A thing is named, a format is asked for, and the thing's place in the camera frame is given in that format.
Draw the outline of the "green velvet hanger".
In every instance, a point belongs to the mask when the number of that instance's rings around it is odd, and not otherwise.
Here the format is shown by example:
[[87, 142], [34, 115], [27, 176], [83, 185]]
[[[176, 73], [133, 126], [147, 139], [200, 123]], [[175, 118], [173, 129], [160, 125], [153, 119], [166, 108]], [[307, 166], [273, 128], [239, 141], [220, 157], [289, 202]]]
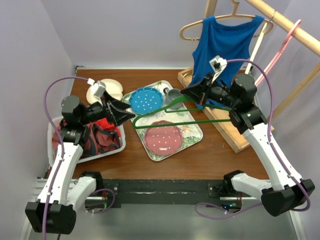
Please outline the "green velvet hanger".
[[153, 110], [151, 112], [145, 113], [145, 114], [140, 114], [138, 115], [132, 122], [132, 126], [134, 129], [147, 129], [147, 128], [156, 128], [156, 127], [171, 127], [171, 126], [182, 126], [182, 125], [194, 125], [194, 124], [205, 124], [205, 123], [224, 123], [224, 122], [231, 122], [230, 118], [226, 118], [226, 119], [212, 119], [212, 120], [199, 120], [199, 121], [187, 121], [187, 122], [173, 122], [173, 123], [164, 123], [164, 124], [156, 124], [156, 125], [137, 125], [137, 122], [139, 119], [144, 118], [144, 117], [148, 117], [151, 115], [155, 115], [158, 112], [162, 112], [164, 111], [167, 114], [170, 113], [184, 113], [184, 112], [194, 112], [194, 111], [202, 111], [204, 110], [206, 107], [208, 108], [214, 108], [214, 109], [218, 109], [218, 110], [223, 110], [223, 111], [227, 111], [230, 112], [231, 109], [228, 107], [220, 107], [217, 105], [213, 105], [213, 104], [206, 104], [203, 103], [201, 106], [202, 108], [186, 108], [186, 109], [182, 109], [182, 110], [168, 110], [169, 108], [171, 108], [172, 106], [178, 104], [178, 103], [184, 103], [184, 102], [192, 102], [195, 103], [194, 100], [192, 100], [191, 98], [183, 95], [178, 97], [177, 99], [173, 100], [170, 104], [163, 106], [161, 108], [158, 108], [156, 110]]

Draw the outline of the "red tank top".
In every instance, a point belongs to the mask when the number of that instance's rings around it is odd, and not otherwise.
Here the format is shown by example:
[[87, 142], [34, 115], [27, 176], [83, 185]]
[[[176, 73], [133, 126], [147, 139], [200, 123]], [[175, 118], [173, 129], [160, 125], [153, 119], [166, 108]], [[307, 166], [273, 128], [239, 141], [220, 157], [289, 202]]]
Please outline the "red tank top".
[[114, 135], [115, 133], [118, 137], [121, 136], [120, 129], [114, 124], [109, 123], [106, 118], [88, 123], [86, 126], [92, 130], [94, 136], [107, 134]]

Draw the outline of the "maroon motorcycle tank top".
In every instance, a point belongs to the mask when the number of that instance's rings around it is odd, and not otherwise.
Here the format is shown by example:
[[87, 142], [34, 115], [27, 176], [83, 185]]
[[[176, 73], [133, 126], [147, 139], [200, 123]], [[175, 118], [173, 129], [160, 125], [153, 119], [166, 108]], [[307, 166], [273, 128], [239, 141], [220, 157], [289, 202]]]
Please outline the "maroon motorcycle tank top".
[[116, 133], [108, 133], [107, 135], [98, 134], [97, 136], [94, 136], [92, 130], [89, 129], [89, 137], [80, 159], [94, 157], [118, 150], [121, 147], [120, 137], [118, 137]]

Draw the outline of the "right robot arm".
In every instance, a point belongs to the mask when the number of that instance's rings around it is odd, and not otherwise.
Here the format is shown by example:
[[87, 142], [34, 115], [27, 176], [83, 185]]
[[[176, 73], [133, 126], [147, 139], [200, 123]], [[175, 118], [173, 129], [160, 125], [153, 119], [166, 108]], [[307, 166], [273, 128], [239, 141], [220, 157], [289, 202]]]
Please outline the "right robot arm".
[[315, 185], [294, 169], [272, 136], [266, 117], [254, 104], [257, 87], [253, 77], [241, 73], [231, 86], [226, 86], [213, 80], [213, 76], [207, 74], [201, 82], [181, 90], [181, 94], [198, 105], [212, 100], [228, 107], [231, 123], [252, 146], [269, 177], [268, 181], [260, 180], [236, 170], [224, 176], [223, 192], [230, 197], [238, 192], [254, 197], [274, 217], [301, 211], [304, 203], [308, 209]]

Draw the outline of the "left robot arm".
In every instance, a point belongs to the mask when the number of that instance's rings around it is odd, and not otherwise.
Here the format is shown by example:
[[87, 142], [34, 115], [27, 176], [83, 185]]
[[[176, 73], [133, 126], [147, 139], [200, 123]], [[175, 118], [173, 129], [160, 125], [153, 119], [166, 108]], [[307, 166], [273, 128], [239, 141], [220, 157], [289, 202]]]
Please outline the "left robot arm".
[[99, 196], [104, 190], [99, 172], [84, 173], [70, 188], [76, 165], [89, 139], [89, 123], [107, 119], [116, 127], [135, 117], [128, 112], [129, 104], [107, 92], [101, 101], [85, 106], [74, 95], [61, 102], [62, 121], [57, 132], [59, 144], [56, 158], [47, 181], [36, 201], [28, 202], [25, 214], [35, 232], [68, 235], [76, 224], [77, 211], [83, 208], [89, 195]]

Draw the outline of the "cream wooden hanger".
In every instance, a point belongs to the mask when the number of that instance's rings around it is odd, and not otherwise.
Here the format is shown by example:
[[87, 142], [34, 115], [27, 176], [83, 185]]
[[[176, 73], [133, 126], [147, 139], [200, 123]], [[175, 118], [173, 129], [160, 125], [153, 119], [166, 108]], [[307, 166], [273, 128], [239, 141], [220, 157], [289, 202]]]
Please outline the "cream wooden hanger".
[[254, 45], [252, 54], [249, 58], [250, 61], [253, 61], [255, 59], [255, 56], [259, 50], [259, 47], [263, 41], [264, 36], [273, 29], [274, 24], [272, 23], [272, 20], [273, 20], [273, 17], [275, 16], [275, 13], [276, 13], [276, 10], [273, 12], [269, 20], [264, 21], [264, 25], [262, 26], [260, 33], [258, 35], [253, 36], [254, 38], [257, 37], [257, 41]]

